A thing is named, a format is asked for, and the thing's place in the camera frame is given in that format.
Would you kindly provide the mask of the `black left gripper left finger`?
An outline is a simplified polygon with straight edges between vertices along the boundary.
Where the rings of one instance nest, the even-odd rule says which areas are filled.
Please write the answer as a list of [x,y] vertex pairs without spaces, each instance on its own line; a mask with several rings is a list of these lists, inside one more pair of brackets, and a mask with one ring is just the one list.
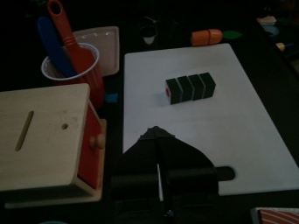
[[113,224],[164,224],[154,153],[160,130],[148,129],[117,161],[110,178]]

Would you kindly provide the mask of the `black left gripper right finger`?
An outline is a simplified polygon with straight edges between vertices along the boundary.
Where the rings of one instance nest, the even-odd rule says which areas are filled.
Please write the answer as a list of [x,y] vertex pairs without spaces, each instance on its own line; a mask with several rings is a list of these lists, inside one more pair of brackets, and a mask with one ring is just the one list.
[[178,224],[184,208],[212,207],[219,196],[215,165],[207,156],[164,129],[154,128],[162,211],[166,224]]

